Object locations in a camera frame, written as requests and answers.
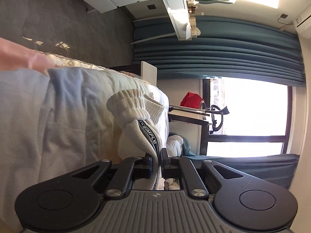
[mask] metal bolt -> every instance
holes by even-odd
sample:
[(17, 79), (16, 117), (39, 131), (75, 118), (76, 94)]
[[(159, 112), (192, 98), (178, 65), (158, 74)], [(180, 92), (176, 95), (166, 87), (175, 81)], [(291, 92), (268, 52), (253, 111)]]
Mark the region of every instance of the metal bolt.
[(207, 192), (203, 189), (194, 189), (191, 191), (191, 194), (194, 196), (204, 196), (207, 194)]
[(107, 195), (109, 196), (120, 196), (122, 192), (119, 189), (109, 189)]

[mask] white pillow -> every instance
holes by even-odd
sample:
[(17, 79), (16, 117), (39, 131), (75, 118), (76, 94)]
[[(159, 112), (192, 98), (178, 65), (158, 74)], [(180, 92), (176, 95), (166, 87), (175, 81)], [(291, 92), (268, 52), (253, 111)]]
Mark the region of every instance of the white pillow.
[(167, 138), (166, 150), (170, 157), (180, 156), (183, 149), (183, 139), (181, 136), (173, 135)]

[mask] bed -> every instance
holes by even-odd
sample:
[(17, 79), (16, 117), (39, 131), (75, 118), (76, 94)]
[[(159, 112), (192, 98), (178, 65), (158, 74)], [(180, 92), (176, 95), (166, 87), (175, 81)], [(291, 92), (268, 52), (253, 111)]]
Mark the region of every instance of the bed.
[(12, 232), (21, 230), (14, 202), (22, 190), (104, 158), (121, 162), (116, 151), (121, 129), (106, 108), (116, 92), (152, 92), (165, 107), (156, 125), (163, 146), (168, 136), (169, 101), (157, 87), (79, 60), (44, 55), (57, 67), (0, 72), (0, 219)]

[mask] floor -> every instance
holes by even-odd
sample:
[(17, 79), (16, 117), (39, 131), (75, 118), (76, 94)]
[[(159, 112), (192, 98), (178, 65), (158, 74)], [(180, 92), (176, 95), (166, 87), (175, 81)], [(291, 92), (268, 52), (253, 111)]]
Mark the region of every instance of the floor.
[(0, 37), (100, 66), (131, 64), (132, 20), (120, 8), (87, 8), (83, 0), (0, 0)]

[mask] red bag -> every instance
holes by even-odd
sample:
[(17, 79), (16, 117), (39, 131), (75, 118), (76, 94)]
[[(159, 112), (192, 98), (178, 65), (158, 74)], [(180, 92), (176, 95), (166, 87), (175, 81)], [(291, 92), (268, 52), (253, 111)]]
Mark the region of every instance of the red bag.
[(204, 102), (204, 100), (202, 99), (201, 96), (195, 93), (188, 92), (181, 101), (180, 106), (200, 109), (202, 102)]

